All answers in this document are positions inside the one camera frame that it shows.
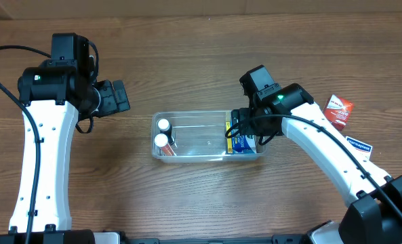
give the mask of black cable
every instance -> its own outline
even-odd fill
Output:
[[[99,61],[99,57],[98,57],[98,50],[97,47],[95,46],[95,44],[92,41],[88,41],[89,45],[92,47],[92,49],[95,52],[95,56],[97,57],[97,60],[95,61],[95,69],[94,69],[94,73],[91,76],[91,80],[89,81],[90,83],[93,83],[98,76],[98,61]]]
[[[91,131],[92,131],[93,128],[94,128],[94,118],[93,118],[92,116],[89,116],[89,128],[87,129],[86,132],[84,132],[84,131],[80,128],[80,126],[79,126],[78,123],[76,124],[76,129],[77,129],[77,131],[80,132],[81,134],[89,134],[89,133],[91,133]]]
[[[0,46],[0,50],[3,49],[23,49],[31,52],[35,52],[37,54],[44,55],[48,58],[51,58],[51,56],[45,52],[39,51],[37,49],[31,48],[31,47],[25,47],[21,45],[4,45]],[[31,242],[31,233],[32,233],[32,225],[33,225],[33,217],[35,215],[35,201],[37,198],[37,189],[38,189],[38,179],[39,179],[39,168],[41,165],[41,139],[39,137],[38,133],[38,128],[37,124],[32,118],[32,115],[29,113],[29,111],[26,109],[26,107],[10,92],[6,87],[4,87],[0,83],[0,89],[9,97],[11,100],[17,104],[17,106],[23,111],[23,113],[26,115],[27,119],[29,120],[29,123],[32,126],[33,130],[33,135],[35,137],[35,172],[33,175],[33,184],[32,184],[32,194],[31,194],[31,205],[29,207],[29,212],[28,212],[28,221],[27,221],[27,229],[26,229],[26,241],[25,244],[29,244]]]
[[[358,160],[353,156],[353,154],[341,143],[334,135],[332,135],[330,132],[328,132],[323,126],[317,125],[316,123],[309,121],[307,119],[303,119],[302,117],[298,116],[293,116],[293,115],[260,115],[252,118],[248,118],[242,121],[239,121],[235,123],[233,126],[231,126],[225,133],[226,138],[233,138],[238,134],[238,131],[235,132],[232,135],[229,135],[229,133],[235,129],[237,126],[242,125],[242,124],[248,124],[252,121],[258,120],[258,119],[271,119],[271,118],[288,118],[288,119],[295,119],[304,123],[307,123],[316,129],[318,129],[319,132],[323,132],[326,136],[328,136],[330,139],[332,139],[344,152],[347,154],[348,157],[350,157],[351,161],[355,163],[355,165],[360,169],[362,172],[363,176],[366,177],[369,182],[376,188],[378,193],[382,196],[383,200],[387,202],[387,205],[392,208],[392,210],[398,215],[398,217],[402,220],[402,212],[401,210],[398,209],[398,207],[392,202],[392,199],[383,191],[383,189],[377,184],[377,182],[371,177],[371,174],[369,174],[363,167],[362,165],[358,162]]]
[[[276,136],[276,134],[273,134],[273,135],[269,136],[267,138],[267,140],[265,140],[265,141],[263,141],[264,136],[261,136],[260,139],[258,140],[258,144],[261,146],[264,146],[265,144],[269,143],[275,136]]]

